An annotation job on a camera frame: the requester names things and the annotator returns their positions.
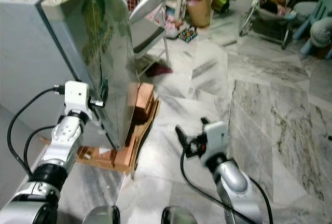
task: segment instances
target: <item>white wall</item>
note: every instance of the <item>white wall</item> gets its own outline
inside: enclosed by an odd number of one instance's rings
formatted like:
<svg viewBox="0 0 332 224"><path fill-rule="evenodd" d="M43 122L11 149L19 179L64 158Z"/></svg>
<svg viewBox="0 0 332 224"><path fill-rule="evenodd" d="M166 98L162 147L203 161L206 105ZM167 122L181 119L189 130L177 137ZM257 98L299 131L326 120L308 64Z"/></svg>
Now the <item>white wall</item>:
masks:
<svg viewBox="0 0 332 224"><path fill-rule="evenodd" d="M0 105L0 208L2 208L16 192L25 177L25 172L9 152L7 146L7 129L13 114ZM14 149L23 158L23 150L27 137L33 132L21 121L15 122L12 131ZM36 135L28 151L29 165L32 166L44 148L44 144Z"/></svg>

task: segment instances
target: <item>white chair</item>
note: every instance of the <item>white chair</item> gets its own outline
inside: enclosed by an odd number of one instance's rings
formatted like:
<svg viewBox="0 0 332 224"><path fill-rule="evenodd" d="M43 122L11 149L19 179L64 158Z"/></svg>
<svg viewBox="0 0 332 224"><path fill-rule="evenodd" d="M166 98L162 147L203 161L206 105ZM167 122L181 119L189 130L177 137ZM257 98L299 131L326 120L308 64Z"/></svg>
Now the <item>white chair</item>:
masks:
<svg viewBox="0 0 332 224"><path fill-rule="evenodd" d="M160 39L164 39L165 49L155 58L143 71L139 73L139 77L150 68L164 52L166 53L167 64L169 65L169 54L166 41L166 30L164 28L164 16L162 8L165 7L167 0L142 0L136 6L129 16L130 31L133 42L134 58L142 58L149 49L151 49ZM156 10L156 14L149 21L145 17Z"/></svg>

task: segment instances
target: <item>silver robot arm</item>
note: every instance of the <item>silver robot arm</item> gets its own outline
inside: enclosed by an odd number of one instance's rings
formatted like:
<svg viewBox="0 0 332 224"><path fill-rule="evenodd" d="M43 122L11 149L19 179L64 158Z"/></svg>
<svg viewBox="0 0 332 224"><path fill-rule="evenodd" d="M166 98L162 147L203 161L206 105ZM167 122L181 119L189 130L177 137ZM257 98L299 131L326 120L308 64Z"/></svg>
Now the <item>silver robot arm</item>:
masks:
<svg viewBox="0 0 332 224"><path fill-rule="evenodd" d="M88 107L89 86L65 84L65 114L52 131L52 142L29 181L23 184L0 211L0 224L55 224L60 191L75 163L88 120L100 126Z"/></svg>
<svg viewBox="0 0 332 224"><path fill-rule="evenodd" d="M185 148L188 141L192 145L186 151L186 157L199 156L204 167L213 175L221 201L245 215L256 224L262 223L261 212L254 198L253 185L249 177L241 171L233 159L227 159L229 146L228 130L222 121L209 123L202 118L203 132L196 137L187 137L180 127L176 133ZM245 224L246 222L225 209L227 224Z"/></svg>

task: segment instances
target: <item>marble floor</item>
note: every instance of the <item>marble floor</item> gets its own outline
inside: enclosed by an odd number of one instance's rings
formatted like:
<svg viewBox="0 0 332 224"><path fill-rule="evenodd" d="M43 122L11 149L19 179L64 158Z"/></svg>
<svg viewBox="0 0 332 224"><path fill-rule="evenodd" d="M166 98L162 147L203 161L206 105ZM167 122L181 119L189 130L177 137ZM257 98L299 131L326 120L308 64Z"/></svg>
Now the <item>marble floor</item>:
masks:
<svg viewBox="0 0 332 224"><path fill-rule="evenodd" d="M215 16L189 44L168 41L173 73L143 78L155 85L161 105L137 170L120 189L121 223L160 223L169 205L187 207L198 223L225 223L224 210L192 191L179 168L174 127L197 134L202 116L228 123L228 156L264 188L275 223L332 222L332 61L301 56L303 42L283 51L250 36L237 39L240 16ZM162 48L158 43L149 55ZM216 195L197 158L185 169Z"/></svg>

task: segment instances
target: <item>brown bag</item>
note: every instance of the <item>brown bag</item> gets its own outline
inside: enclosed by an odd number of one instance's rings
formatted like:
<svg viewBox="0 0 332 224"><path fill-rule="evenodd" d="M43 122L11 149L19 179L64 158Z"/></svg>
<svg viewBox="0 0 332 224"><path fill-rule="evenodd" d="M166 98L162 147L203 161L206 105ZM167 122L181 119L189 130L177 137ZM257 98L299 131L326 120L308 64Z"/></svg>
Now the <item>brown bag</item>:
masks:
<svg viewBox="0 0 332 224"><path fill-rule="evenodd" d="M197 27L206 27L210 25L211 0L193 0L197 1L193 5L188 5L191 24Z"/></svg>

